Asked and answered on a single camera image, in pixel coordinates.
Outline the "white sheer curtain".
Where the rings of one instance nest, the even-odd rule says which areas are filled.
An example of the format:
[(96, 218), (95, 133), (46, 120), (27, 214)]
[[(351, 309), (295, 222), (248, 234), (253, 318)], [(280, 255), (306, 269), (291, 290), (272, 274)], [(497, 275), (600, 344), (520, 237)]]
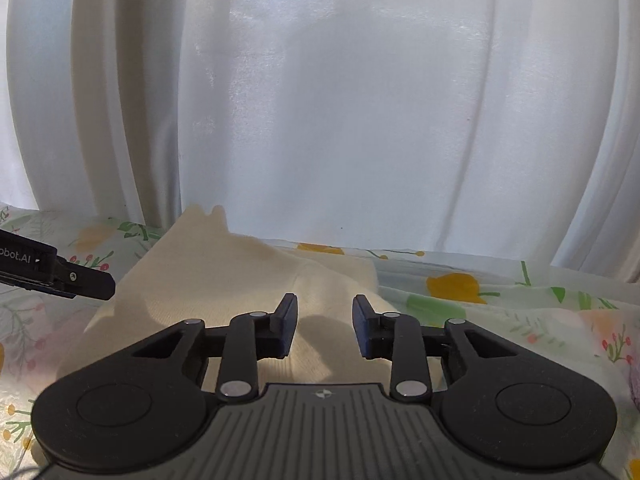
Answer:
[(1, 197), (639, 277), (639, 0), (1, 0)]

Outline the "cream knit garment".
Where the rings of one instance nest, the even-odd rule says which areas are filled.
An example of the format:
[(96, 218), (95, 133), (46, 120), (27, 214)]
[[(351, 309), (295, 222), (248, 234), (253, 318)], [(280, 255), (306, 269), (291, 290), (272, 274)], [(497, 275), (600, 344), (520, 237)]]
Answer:
[(225, 326), (235, 315), (273, 311), (288, 292), (298, 300), (291, 352), (258, 364), (259, 382), (379, 382), (390, 362), (360, 356), (352, 329), (352, 300), (378, 294), (368, 259), (275, 248), (228, 230), (221, 206), (206, 214), (188, 208), (117, 284), (58, 368), (64, 377), (188, 318)]

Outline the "floral plastic bed cover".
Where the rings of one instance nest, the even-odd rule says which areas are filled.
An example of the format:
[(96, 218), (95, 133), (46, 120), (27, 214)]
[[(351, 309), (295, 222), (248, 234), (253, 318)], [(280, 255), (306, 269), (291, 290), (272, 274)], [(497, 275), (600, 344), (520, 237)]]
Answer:
[[(51, 245), (67, 261), (118, 282), (169, 231), (116, 218), (1, 209), (2, 229)], [(390, 310), (424, 325), (463, 318), (600, 382), (620, 424), (605, 467), (621, 479), (639, 474), (639, 289), (546, 264), (352, 249), (261, 240), (275, 248), (370, 260)], [(36, 466), (29, 415), (36, 396), (106, 302), (1, 289), (1, 473), (26, 478)]]

